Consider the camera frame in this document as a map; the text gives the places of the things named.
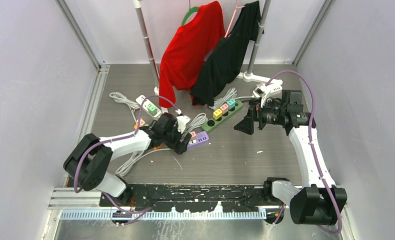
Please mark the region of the purple power strip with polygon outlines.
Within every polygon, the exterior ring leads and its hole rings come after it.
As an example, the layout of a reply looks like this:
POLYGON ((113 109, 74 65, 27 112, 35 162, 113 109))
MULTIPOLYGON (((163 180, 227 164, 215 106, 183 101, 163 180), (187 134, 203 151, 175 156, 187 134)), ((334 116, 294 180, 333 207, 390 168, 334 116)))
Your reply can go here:
POLYGON ((201 146, 203 144, 206 144, 209 141, 209 136, 206 131, 201 131, 196 133, 196 139, 195 140, 190 140, 190 142, 187 145, 187 148, 194 148, 197 146, 201 146))

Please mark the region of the teal plug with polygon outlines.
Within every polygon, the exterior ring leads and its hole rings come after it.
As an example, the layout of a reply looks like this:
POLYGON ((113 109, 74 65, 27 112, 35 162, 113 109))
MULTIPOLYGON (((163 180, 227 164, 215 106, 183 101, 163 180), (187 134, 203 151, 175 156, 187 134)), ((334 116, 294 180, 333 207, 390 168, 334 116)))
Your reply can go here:
POLYGON ((228 105, 228 110, 229 111, 233 111, 234 108, 236 107, 236 100, 235 99, 230 99, 226 103, 228 105))

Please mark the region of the green power strip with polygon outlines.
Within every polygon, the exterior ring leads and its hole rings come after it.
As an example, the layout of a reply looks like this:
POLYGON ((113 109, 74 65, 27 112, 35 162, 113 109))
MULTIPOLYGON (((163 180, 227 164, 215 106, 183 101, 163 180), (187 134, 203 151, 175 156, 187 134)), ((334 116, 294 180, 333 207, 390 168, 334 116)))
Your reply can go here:
POLYGON ((222 117, 219 120, 214 120, 213 116, 207 120, 203 125, 201 126, 201 129, 203 131, 206 131, 207 134, 211 133, 214 131, 216 128, 221 126, 223 123, 225 123, 229 118, 231 118, 233 115, 239 112, 243 108, 244 104, 240 100, 236 100, 236 106, 233 110, 229 110, 228 113, 223 114, 222 117))

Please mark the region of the yellow plug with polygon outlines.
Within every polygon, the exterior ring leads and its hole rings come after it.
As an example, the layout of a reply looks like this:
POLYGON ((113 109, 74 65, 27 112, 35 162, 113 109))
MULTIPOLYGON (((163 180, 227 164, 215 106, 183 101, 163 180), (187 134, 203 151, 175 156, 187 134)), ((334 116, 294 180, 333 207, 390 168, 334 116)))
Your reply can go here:
POLYGON ((218 108, 218 109, 216 109, 216 110, 213 112, 212 118, 213 118, 215 121, 218 121, 222 116, 223 116, 223 111, 222 111, 220 108, 218 108))

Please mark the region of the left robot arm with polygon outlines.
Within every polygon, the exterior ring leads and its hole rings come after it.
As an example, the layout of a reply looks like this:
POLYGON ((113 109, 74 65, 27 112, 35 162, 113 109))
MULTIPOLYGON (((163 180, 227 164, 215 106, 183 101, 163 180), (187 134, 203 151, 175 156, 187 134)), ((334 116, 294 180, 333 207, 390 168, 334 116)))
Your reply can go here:
POLYGON ((121 177, 108 172, 110 162, 159 145, 181 155, 192 137, 185 131, 190 120, 186 115, 174 116, 166 112, 150 125, 129 133, 101 138, 93 133, 86 134, 63 163, 63 169, 73 178, 76 193, 98 190, 124 207, 130 203, 132 190, 121 177))

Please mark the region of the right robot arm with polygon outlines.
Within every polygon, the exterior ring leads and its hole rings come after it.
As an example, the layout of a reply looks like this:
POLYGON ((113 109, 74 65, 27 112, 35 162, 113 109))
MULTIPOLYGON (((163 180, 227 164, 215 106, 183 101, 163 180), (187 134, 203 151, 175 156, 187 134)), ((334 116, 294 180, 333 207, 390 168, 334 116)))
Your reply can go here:
POLYGON ((348 195, 330 176, 318 143, 312 112, 305 112, 300 90, 283 90, 281 98, 271 98, 256 90, 246 116, 234 126, 236 131, 252 135, 254 124, 281 126, 295 150, 302 186, 294 186, 284 177, 269 177, 263 184, 263 199, 271 206, 289 207, 297 225, 342 225, 341 212, 348 195))

